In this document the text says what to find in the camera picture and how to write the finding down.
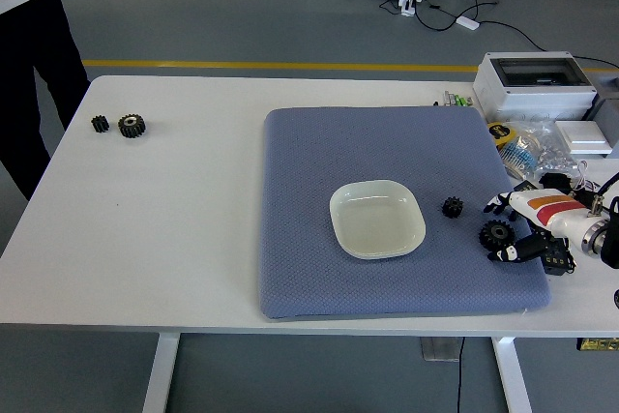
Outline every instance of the table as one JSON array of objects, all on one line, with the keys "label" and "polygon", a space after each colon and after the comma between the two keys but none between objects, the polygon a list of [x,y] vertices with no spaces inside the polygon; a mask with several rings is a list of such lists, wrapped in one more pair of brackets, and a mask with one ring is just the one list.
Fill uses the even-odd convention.
[{"label": "table", "polygon": [[[0,324],[160,333],[144,411],[164,411],[181,333],[490,337],[511,411],[531,411],[514,338],[619,337],[616,271],[577,256],[542,310],[273,321],[260,313],[263,121],[275,108],[421,105],[472,83],[97,78],[0,259]],[[116,121],[137,113],[139,138]],[[91,119],[112,128],[96,133]],[[605,181],[619,161],[590,161]],[[617,194],[617,187],[609,193]]]}]

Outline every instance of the small gear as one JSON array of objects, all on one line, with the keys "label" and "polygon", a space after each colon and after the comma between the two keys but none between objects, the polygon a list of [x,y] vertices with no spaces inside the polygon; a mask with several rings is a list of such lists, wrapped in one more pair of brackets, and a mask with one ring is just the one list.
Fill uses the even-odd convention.
[{"label": "small gear", "polygon": [[91,120],[93,127],[97,133],[106,133],[109,130],[109,123],[107,123],[107,118],[102,115],[96,116]]},{"label": "small gear", "polygon": [[462,213],[462,201],[457,197],[448,197],[443,204],[443,215],[447,218],[457,218]]},{"label": "small gear", "polygon": [[124,137],[133,139],[134,137],[140,137],[146,131],[146,125],[144,124],[144,118],[141,116],[127,115],[118,121],[118,129]]},{"label": "small gear", "polygon": [[506,222],[491,220],[480,231],[480,243],[489,251],[500,251],[514,243],[516,233]]}]

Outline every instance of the transparent lid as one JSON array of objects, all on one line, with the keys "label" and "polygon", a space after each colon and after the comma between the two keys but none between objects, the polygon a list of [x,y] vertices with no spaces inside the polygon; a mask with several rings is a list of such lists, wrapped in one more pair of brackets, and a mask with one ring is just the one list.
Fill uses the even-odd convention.
[{"label": "transparent lid", "polygon": [[494,58],[504,87],[591,86],[573,58]]}]

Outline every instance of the white plate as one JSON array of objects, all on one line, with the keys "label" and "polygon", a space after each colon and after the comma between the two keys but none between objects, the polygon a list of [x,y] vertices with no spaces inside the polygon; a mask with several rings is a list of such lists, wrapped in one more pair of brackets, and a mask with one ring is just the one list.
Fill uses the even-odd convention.
[{"label": "white plate", "polygon": [[342,186],[329,202],[342,248],[364,260],[412,252],[426,237],[426,223],[413,193],[389,180]]}]

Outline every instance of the person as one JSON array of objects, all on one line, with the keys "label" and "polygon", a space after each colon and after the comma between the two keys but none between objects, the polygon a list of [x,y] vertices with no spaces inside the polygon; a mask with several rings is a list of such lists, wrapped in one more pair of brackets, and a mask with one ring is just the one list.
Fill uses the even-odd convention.
[{"label": "person", "polygon": [[0,0],[0,161],[30,199],[49,163],[36,69],[64,129],[90,81],[61,0]]}]

